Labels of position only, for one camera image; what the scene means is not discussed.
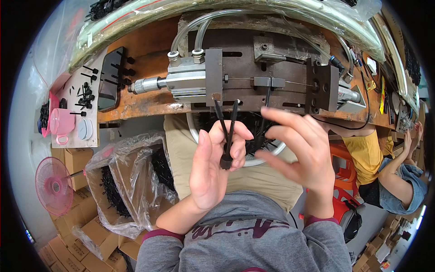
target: gray sweatshirt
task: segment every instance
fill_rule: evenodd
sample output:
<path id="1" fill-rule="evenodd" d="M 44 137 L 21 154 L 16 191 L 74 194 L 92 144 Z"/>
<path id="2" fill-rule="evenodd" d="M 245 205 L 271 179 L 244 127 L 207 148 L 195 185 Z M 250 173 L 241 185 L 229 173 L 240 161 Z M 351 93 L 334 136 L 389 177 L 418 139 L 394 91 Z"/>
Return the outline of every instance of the gray sweatshirt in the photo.
<path id="1" fill-rule="evenodd" d="M 301 231 L 276 202 L 251 191 L 227 193 L 186 235 L 148 232 L 136 264 L 138 272 L 351 270 L 335 219 L 311 217 Z"/>

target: pink basket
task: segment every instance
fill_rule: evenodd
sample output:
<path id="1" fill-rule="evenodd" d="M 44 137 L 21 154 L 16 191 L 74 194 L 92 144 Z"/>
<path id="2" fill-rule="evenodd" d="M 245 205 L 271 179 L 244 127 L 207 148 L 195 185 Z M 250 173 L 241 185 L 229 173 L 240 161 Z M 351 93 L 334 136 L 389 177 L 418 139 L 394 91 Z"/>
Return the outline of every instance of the pink basket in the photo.
<path id="1" fill-rule="evenodd" d="M 50 106 L 48 108 L 48 122 L 47 122 L 47 128 L 41 128 L 42 137 L 46 137 L 48 134 L 51 133 L 50 131 L 50 114 L 51 111 L 55 108 L 59 107 L 59 99 L 50 92 Z"/>

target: black bag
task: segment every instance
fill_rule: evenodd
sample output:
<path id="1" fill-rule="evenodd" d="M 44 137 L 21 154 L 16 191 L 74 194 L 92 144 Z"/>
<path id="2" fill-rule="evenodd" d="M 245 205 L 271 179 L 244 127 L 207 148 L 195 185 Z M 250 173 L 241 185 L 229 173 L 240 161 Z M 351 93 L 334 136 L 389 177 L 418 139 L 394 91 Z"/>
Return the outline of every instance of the black bag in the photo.
<path id="1" fill-rule="evenodd" d="M 357 208 L 360 208 L 361 205 L 358 207 L 355 207 L 354 205 L 350 204 L 347 200 L 345 200 L 344 203 L 349 208 L 348 212 L 352 213 L 351 218 L 348 221 L 348 223 L 344 229 L 345 243 L 347 244 L 350 240 L 355 238 L 355 236 L 358 234 L 358 230 L 362 225 L 362 217 L 357 212 Z"/>

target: hand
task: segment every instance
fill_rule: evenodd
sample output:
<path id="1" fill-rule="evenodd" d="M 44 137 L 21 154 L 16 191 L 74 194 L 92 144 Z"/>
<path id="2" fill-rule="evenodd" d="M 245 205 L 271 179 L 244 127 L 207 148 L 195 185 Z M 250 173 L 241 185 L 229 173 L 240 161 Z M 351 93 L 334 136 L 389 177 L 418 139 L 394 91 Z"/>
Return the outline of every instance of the hand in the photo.
<path id="1" fill-rule="evenodd" d="M 409 132 L 409 129 L 405 131 L 405 138 L 403 141 L 403 151 L 405 154 L 409 154 L 409 150 L 411 149 L 411 133 Z"/>
<path id="2" fill-rule="evenodd" d="M 231 121 L 225 120 L 227 131 L 230 131 Z M 246 126 L 236 121 L 234 124 L 233 144 L 230 155 L 233 162 L 229 171 L 235 171 L 245 163 L 245 140 L 254 136 Z M 199 131 L 198 147 L 196 148 L 192 172 L 189 178 L 191 196 L 200 210 L 209 210 L 222 201 L 227 189 L 228 170 L 223 170 L 219 163 L 224 153 L 225 135 L 219 121 L 210 132 Z"/>
<path id="3" fill-rule="evenodd" d="M 415 123 L 414 129 L 417 132 L 418 141 L 421 141 L 422 136 L 423 136 L 423 125 L 421 124 L 421 122 Z"/>
<path id="4" fill-rule="evenodd" d="M 266 151 L 257 151 L 255 157 L 265 160 L 286 178 L 332 199 L 335 172 L 328 134 L 322 126 L 310 115 L 302 117 L 273 108 L 263 107 L 261 115 L 281 124 L 269 128 L 265 136 L 284 142 L 298 161 L 288 163 Z"/>

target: orange wooden board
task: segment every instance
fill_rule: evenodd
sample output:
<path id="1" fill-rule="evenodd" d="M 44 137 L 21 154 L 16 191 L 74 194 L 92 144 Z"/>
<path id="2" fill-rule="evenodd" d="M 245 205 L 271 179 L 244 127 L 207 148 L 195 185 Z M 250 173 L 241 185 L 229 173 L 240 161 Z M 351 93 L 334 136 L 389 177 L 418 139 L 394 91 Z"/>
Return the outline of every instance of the orange wooden board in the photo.
<path id="1" fill-rule="evenodd" d="M 167 53 L 171 47 L 172 40 L 177 34 L 179 18 L 177 16 L 139 28 L 115 41 L 109 46 L 107 51 L 111 52 L 120 46 L 127 48 L 128 56 L 132 56 L 136 60 L 135 64 L 126 65 L 126 68 L 133 68 L 136 71 L 135 76 L 130 77 L 132 81 L 147 77 L 166 77 L 167 66 L 169 64 Z M 303 24 L 322 31 L 331 46 L 331 55 L 335 55 L 340 59 L 346 68 L 349 67 L 345 51 L 332 32 L 308 23 Z M 354 86 L 355 84 L 359 86 L 366 99 L 361 75 L 356 68 L 354 69 L 354 78 L 351 85 Z M 128 93 L 127 88 L 125 88 L 121 91 L 119 106 L 109 112 L 99 112 L 97 116 L 98 122 L 191 111 L 190 104 L 179 104 L 173 99 L 171 93 L 166 88 L 162 90 L 135 95 Z M 371 113 L 369 122 L 382 127 L 394 128 L 394 125 L 389 124 L 388 114 L 381 115 L 379 112 L 380 94 L 370 91 L 368 95 Z M 357 114 L 349 114 L 341 111 L 329 112 L 321 110 L 320 115 L 365 122 L 367 112 L 368 110 L 364 110 Z"/>

